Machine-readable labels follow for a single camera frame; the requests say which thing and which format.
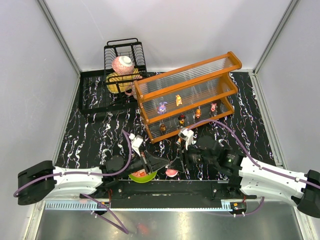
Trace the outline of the pink flamingo toy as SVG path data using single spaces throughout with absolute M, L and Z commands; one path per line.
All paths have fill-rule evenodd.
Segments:
M 172 168 L 167 168 L 165 171 L 165 174 L 170 178 L 175 177 L 178 173 L 179 173 L 178 170 L 172 169 Z

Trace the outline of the purple bunny toy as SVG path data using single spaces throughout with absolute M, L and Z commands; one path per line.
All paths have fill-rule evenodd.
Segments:
M 167 104 L 168 104 L 168 103 L 167 103 L 166 101 L 160 102 L 160 103 L 158 104 L 157 113 L 158 113 L 159 115 L 163 115 L 163 114 L 166 113 L 166 111 L 167 111 Z

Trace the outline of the small orange figure toy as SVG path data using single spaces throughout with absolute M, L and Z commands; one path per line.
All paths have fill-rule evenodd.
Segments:
M 183 104 L 182 98 L 181 98 L 181 96 L 180 96 L 179 94 L 177 94 L 177 95 L 175 96 L 175 100 L 176 100 L 176 106 L 177 106 L 177 107 L 178 107 L 179 105 L 182 105 L 182 104 Z

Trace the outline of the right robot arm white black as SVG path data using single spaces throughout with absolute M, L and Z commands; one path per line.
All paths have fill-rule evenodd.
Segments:
M 178 138 L 179 158 L 185 167 L 208 165 L 229 179 L 229 191 L 246 196 L 271 198 L 288 203 L 310 217 L 320 217 L 320 173 L 307 173 L 278 168 L 251 159 L 245 154 L 221 146 L 205 135 L 195 144 L 186 145 Z

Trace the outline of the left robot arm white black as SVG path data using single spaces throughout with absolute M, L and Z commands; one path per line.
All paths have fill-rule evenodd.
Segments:
M 133 154 L 130 160 L 114 155 L 103 165 L 87 169 L 62 168 L 45 160 L 18 174 L 18 189 L 13 195 L 21 206 L 46 198 L 101 198 L 119 179 L 139 171 L 153 174 L 169 163 L 146 150 Z

